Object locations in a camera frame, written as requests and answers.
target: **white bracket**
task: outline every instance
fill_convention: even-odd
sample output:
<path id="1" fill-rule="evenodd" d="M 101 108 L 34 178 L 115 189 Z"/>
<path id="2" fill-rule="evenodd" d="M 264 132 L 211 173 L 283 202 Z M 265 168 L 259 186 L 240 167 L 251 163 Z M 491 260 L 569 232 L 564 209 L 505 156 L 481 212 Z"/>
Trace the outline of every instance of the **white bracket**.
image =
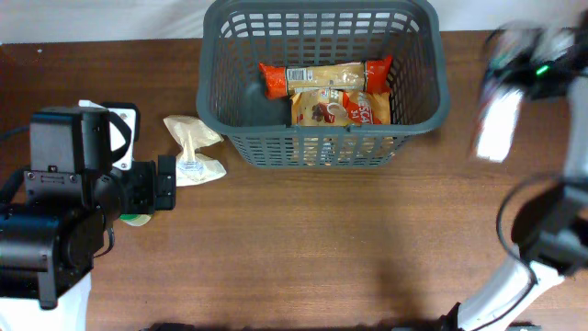
<path id="1" fill-rule="evenodd" d="M 80 100 L 78 102 L 80 107 L 93 107 L 93 108 L 104 108 L 90 100 Z M 108 111 L 115 113 L 129 126 L 130 128 L 130 145 L 127 153 L 117 162 L 113 163 L 112 166 L 127 171 L 132 167 L 132 147 L 135 141 L 135 124 L 137 122 L 137 113 L 134 109 L 123 109 L 123 108 L 109 108 Z M 110 124 L 110 149 L 116 150 L 125 144 L 125 139 L 112 123 Z"/>
<path id="2" fill-rule="evenodd" d="M 84 331 L 91 289 L 88 273 L 59 298 L 52 310 L 40 309 L 39 300 L 0 298 L 0 330 Z"/>

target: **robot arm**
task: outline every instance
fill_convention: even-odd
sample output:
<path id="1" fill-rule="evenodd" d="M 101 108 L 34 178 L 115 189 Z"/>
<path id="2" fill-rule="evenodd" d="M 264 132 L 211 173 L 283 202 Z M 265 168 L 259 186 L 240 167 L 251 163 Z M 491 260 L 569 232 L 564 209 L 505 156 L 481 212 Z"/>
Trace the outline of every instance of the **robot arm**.
<path id="1" fill-rule="evenodd" d="M 158 172 L 154 161 L 132 161 L 138 134 L 128 120 L 138 120 L 138 112 L 130 114 L 137 109 L 110 105 L 33 115 L 31 166 L 0 191 L 2 331 L 84 330 L 90 271 L 104 232 L 123 213 L 175 206 L 175 158 L 159 156 Z M 114 150 L 111 125 L 121 137 Z M 13 204 L 23 181 L 27 202 Z"/>
<path id="2" fill-rule="evenodd" d="M 561 284 L 577 270 L 588 268 L 588 222 L 577 215 L 588 206 L 588 79 L 581 76 L 570 84 L 568 100 L 571 134 L 563 176 L 583 178 L 583 181 L 559 183 L 529 201 L 514 221 L 515 251 L 518 254 L 520 248 L 520 257 L 535 272 L 537 283 L 527 291 L 529 272 L 520 261 L 507 257 L 489 282 L 459 306 L 458 330 L 503 331 L 545 291 Z M 518 111 L 516 104 L 503 106 L 514 107 L 501 109 L 505 113 Z M 514 127 L 509 129 L 505 131 L 512 134 Z M 497 159 L 502 160 L 508 153 L 510 143 L 506 146 Z M 493 152 L 477 147 L 478 155 Z"/>

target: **green light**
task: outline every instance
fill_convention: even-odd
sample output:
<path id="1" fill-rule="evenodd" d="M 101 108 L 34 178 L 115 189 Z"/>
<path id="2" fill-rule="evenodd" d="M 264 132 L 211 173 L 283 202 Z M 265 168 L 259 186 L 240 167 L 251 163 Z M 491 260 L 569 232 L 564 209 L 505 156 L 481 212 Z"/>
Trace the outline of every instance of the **green light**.
<path id="1" fill-rule="evenodd" d="M 544 74 L 547 70 L 549 70 L 549 66 L 548 65 L 544 65 L 542 67 L 540 67 L 539 69 L 537 69 L 537 71 L 535 72 L 536 75 L 542 75 Z"/>

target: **gray plastic basket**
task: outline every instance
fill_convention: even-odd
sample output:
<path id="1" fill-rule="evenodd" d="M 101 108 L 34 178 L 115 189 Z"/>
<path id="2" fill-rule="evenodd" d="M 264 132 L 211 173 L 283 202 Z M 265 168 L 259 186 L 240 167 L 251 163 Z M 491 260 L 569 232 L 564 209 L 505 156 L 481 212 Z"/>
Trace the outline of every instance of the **gray plastic basket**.
<path id="1" fill-rule="evenodd" d="M 392 125 L 299 127 L 266 99 L 257 65 L 309 66 L 393 56 Z M 425 0 L 217 0 L 204 18 L 198 115 L 260 167 L 381 166 L 449 112 L 435 10 Z"/>

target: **crumpled plastic bag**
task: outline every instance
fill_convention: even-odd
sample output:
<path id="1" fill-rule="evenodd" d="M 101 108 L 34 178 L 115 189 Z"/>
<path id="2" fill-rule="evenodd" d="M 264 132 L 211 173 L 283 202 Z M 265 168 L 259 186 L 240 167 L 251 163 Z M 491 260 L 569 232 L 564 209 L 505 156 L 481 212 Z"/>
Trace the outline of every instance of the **crumpled plastic bag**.
<path id="1" fill-rule="evenodd" d="M 169 116 L 164 119 L 167 130 L 182 147 L 175 160 L 176 185 L 199 185 L 219 179 L 227 174 L 222 164 L 197 150 L 222 142 L 222 137 L 202 120 L 191 116 Z"/>

